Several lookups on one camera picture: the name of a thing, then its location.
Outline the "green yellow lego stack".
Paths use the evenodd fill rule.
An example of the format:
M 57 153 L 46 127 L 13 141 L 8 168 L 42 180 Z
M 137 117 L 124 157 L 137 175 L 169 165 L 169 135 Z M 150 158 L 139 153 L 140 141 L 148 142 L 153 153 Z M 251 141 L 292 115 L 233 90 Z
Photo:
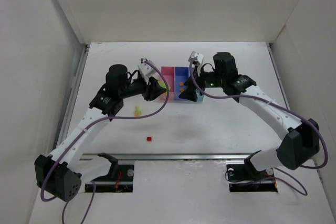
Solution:
M 164 89 L 165 89 L 165 92 L 164 92 L 163 94 L 164 94 L 164 95 L 167 95 L 167 90 L 170 91 L 170 89 L 171 89 L 170 86 L 166 87 L 166 85 L 165 85 L 165 83 L 164 83 L 163 81 L 159 81 L 158 84 L 159 84 L 159 86 L 160 86 L 161 88 L 164 88 Z

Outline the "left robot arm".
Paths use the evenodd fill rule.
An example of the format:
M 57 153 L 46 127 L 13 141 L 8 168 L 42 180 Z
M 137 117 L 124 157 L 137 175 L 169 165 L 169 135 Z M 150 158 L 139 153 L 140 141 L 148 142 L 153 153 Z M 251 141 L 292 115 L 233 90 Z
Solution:
M 34 162 L 37 186 L 43 202 L 55 198 L 69 202 L 94 179 L 113 176 L 118 169 L 115 157 L 100 153 L 84 163 L 80 159 L 104 127 L 112 120 L 126 118 L 117 115 L 126 98 L 142 95 L 144 100 L 153 101 L 168 91 L 168 87 L 159 85 L 155 73 L 159 73 L 159 70 L 147 59 L 142 59 L 134 71 L 136 79 L 128 73 L 125 65 L 116 64 L 109 68 L 105 83 L 89 103 L 73 132 L 47 156 L 39 155 Z

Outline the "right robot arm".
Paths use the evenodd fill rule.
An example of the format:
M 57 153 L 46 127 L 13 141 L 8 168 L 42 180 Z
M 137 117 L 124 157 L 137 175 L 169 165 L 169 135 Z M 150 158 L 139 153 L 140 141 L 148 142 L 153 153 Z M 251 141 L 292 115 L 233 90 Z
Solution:
M 238 72 L 235 58 L 230 53 L 216 53 L 210 72 L 204 70 L 203 60 L 203 55 L 198 52 L 191 53 L 188 59 L 190 77 L 179 97 L 196 102 L 197 91 L 205 94 L 207 88 L 222 88 L 226 99 L 232 98 L 253 111 L 281 140 L 278 147 L 259 150 L 245 158 L 238 171 L 240 180 L 255 179 L 258 173 L 279 166 L 295 170 L 319 152 L 318 124 L 272 102 L 256 81 Z

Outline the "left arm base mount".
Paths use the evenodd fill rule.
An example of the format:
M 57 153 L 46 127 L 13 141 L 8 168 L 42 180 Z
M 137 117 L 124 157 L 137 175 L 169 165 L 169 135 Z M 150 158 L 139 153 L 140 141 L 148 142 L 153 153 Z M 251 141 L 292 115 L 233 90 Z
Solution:
M 134 163 L 119 161 L 110 154 L 100 153 L 97 161 L 97 172 L 90 172 L 89 178 L 82 176 L 81 193 L 92 193 L 94 184 L 97 193 L 132 193 L 134 179 Z

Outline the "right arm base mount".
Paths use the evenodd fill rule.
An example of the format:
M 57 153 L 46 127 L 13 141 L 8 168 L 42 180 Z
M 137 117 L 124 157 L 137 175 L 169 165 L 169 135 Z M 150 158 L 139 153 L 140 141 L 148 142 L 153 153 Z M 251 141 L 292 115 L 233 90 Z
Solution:
M 231 193 L 278 192 L 274 171 L 271 169 L 271 174 L 268 174 L 266 169 L 257 171 L 252 165 L 250 159 L 257 153 L 226 163 L 225 179 Z

